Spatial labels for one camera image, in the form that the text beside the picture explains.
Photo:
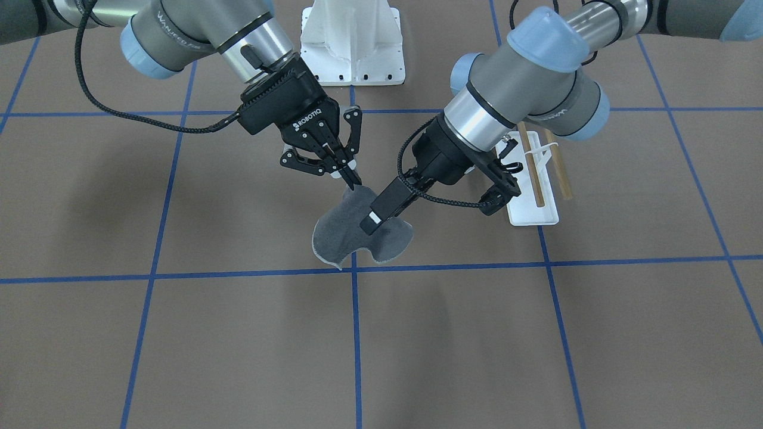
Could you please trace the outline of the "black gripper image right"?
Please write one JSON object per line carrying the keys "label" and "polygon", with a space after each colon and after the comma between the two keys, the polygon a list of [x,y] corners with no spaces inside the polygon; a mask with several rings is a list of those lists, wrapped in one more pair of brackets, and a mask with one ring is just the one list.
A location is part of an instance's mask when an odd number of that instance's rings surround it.
{"label": "black gripper image right", "polygon": [[504,165],[494,154],[471,149],[450,129],[444,114],[437,115],[427,125],[412,145],[412,154],[416,166],[411,169],[411,183],[404,178],[395,178],[371,200],[370,209],[361,220],[361,228],[366,234],[376,232],[387,220],[398,217],[418,199],[409,184],[431,186],[432,182],[440,182],[454,185],[472,166],[494,183],[478,203],[479,210],[486,216],[493,215],[512,198],[521,195],[518,180],[513,175],[522,171],[522,163]]}

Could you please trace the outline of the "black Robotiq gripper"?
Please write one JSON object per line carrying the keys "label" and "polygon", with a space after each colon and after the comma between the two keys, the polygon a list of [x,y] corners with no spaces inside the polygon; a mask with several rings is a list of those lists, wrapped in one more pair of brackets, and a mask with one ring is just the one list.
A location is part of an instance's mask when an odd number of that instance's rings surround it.
{"label": "black Robotiq gripper", "polygon": [[[238,122],[254,135],[269,125],[299,131],[303,126],[324,120],[329,130],[325,158],[303,157],[297,147],[284,144],[280,165],[315,176],[330,175],[343,179],[350,189],[362,185],[355,156],[359,154],[363,112],[360,106],[340,106],[330,98],[305,61],[295,54],[281,70],[258,85],[250,85],[241,95]],[[340,119],[347,122],[351,133],[341,143]]]}

